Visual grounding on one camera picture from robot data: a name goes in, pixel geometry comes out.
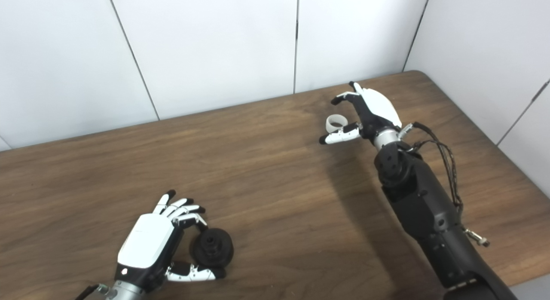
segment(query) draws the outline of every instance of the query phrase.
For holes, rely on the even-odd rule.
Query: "robot finger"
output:
[[[194,224],[197,225],[200,231],[208,229],[208,224],[206,224],[206,221],[202,219],[200,214],[197,213],[183,214],[181,216],[174,217],[172,222],[182,229],[187,229]]]
[[[352,122],[351,124],[346,125],[333,133],[320,137],[319,143],[333,144],[338,142],[354,140],[360,137],[361,137],[361,126],[357,122]]]
[[[349,86],[353,87],[357,94],[361,94],[363,92],[363,88],[357,82],[350,81]]]
[[[182,198],[180,200],[177,200],[173,204],[170,204],[169,206],[167,206],[167,208],[163,210],[163,212],[161,212],[161,215],[169,216],[172,212],[177,210],[177,208],[180,208],[181,206],[193,204],[193,202],[194,200],[189,198]]]
[[[355,100],[355,98],[358,98],[360,96],[361,96],[360,94],[357,94],[355,92],[346,91],[346,92],[343,92],[342,94],[336,96],[335,98],[333,98],[330,101],[330,103],[335,106],[335,105],[339,104],[340,102],[342,102],[344,100],[347,100],[349,102],[353,102],[353,100]]]
[[[155,209],[153,210],[154,214],[160,214],[165,210],[168,206],[168,202],[175,196],[175,190],[171,189],[167,191],[164,195],[162,195],[161,200],[159,200],[159,203],[157,206],[155,206]]]
[[[175,211],[169,214],[168,218],[173,219],[174,217],[181,216],[183,214],[189,213],[204,213],[206,212],[205,208],[197,204],[184,205],[177,208]]]
[[[223,268],[206,268],[182,261],[175,261],[166,272],[166,279],[171,282],[211,281],[225,276]]]

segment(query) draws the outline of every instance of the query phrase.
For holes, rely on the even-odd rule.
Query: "white ring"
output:
[[[341,116],[340,114],[332,114],[331,116],[328,116],[325,127],[327,128],[328,133],[333,133],[347,124],[348,120],[344,116]]]

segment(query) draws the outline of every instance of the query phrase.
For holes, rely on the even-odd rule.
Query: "black forearm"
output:
[[[498,300],[516,300],[466,237],[460,215],[437,177],[405,144],[389,144],[375,164],[401,225],[420,245],[445,288],[477,281]]]

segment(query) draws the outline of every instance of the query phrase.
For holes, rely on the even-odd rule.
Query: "white wall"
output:
[[[300,0],[295,92],[403,70],[426,0]]]
[[[2,138],[0,138],[0,152],[7,151],[9,149],[11,149],[11,147]]]
[[[430,0],[405,70],[426,73],[497,143],[550,71],[550,0]]]
[[[0,0],[0,137],[12,147],[157,120],[109,0]]]
[[[292,94],[296,0],[113,0],[161,119]]]
[[[110,0],[0,0],[9,146],[399,72],[426,2],[113,1],[139,66]]]
[[[550,89],[546,87],[499,145],[546,196],[550,196],[549,116]]]

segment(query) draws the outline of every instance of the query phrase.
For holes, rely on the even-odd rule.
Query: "white robotic hand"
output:
[[[193,282],[226,276],[221,266],[209,268],[172,261],[184,229],[194,225],[201,232],[208,229],[200,215],[205,212],[204,208],[194,205],[192,199],[180,199],[169,205],[174,195],[174,190],[165,193],[152,213],[143,214],[137,220],[118,253],[116,283],[108,291],[109,299],[137,300],[159,288],[166,280]]]
[[[319,143],[332,144],[359,137],[374,142],[384,130],[390,129],[397,132],[400,130],[401,120],[389,99],[373,89],[362,88],[358,83],[349,84],[355,92],[346,91],[332,99],[331,103],[337,105],[344,100],[351,102],[359,115],[360,122],[352,122],[336,132],[320,137]],[[392,136],[389,136],[388,132],[386,134],[387,137],[394,137],[393,133]]]

